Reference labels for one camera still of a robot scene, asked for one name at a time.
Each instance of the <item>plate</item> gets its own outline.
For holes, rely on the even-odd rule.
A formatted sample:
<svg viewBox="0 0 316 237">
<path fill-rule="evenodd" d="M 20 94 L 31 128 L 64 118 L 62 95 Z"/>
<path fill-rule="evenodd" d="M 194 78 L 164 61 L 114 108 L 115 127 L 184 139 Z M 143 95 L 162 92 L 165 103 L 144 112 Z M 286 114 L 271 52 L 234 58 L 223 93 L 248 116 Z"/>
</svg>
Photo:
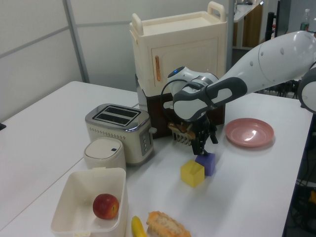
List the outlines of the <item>plate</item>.
<svg viewBox="0 0 316 237">
<path fill-rule="evenodd" d="M 260 147 L 268 144 L 274 136 L 273 128 L 255 118 L 238 118 L 226 125 L 227 138 L 244 147 Z"/>
</svg>

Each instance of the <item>toy cabinet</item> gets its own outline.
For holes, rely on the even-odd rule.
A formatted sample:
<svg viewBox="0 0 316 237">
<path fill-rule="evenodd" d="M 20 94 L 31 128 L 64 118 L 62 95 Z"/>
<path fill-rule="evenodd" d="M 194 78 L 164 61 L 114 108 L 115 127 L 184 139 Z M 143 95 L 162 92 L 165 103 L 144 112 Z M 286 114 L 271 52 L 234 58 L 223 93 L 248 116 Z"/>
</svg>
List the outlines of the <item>toy cabinet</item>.
<svg viewBox="0 0 316 237">
<path fill-rule="evenodd" d="M 225 73 L 227 22 L 218 3 L 211 1 L 207 12 L 145 21 L 133 14 L 130 34 L 136 75 L 147 97 L 159 95 L 168 75 L 181 66 L 219 78 Z"/>
</svg>

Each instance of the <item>bread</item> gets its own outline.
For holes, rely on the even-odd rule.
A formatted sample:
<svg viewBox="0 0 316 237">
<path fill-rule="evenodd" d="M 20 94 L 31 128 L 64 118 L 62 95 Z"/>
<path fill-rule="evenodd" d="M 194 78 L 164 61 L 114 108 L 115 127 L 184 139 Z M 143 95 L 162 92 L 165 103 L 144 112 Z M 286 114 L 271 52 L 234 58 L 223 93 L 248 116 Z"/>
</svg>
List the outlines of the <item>bread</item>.
<svg viewBox="0 0 316 237">
<path fill-rule="evenodd" d="M 183 225 L 163 212 L 150 212 L 146 224 L 160 237 L 191 237 Z"/>
</svg>

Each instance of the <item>purple cube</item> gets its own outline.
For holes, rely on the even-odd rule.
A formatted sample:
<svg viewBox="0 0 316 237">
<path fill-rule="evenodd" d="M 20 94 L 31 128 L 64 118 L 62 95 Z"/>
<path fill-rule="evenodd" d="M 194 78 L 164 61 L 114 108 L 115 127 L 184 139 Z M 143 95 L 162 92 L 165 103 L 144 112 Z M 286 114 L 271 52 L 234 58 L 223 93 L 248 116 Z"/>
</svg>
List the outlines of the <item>purple cube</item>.
<svg viewBox="0 0 316 237">
<path fill-rule="evenodd" d="M 208 153 L 204 155 L 198 155 L 196 163 L 204 166 L 206 176 L 212 176 L 215 170 L 215 154 Z"/>
</svg>

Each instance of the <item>toaster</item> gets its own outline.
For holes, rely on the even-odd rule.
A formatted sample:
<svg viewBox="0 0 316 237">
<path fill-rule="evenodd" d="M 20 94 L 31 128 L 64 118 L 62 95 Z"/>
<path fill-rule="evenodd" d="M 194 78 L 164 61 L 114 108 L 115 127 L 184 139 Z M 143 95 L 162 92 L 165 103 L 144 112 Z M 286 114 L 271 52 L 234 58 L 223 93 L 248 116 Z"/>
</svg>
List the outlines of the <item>toaster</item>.
<svg viewBox="0 0 316 237">
<path fill-rule="evenodd" d="M 154 150 L 150 117 L 146 111 L 122 105 L 103 104 L 85 117 L 90 140 L 111 137 L 124 146 L 126 164 L 141 164 Z"/>
</svg>

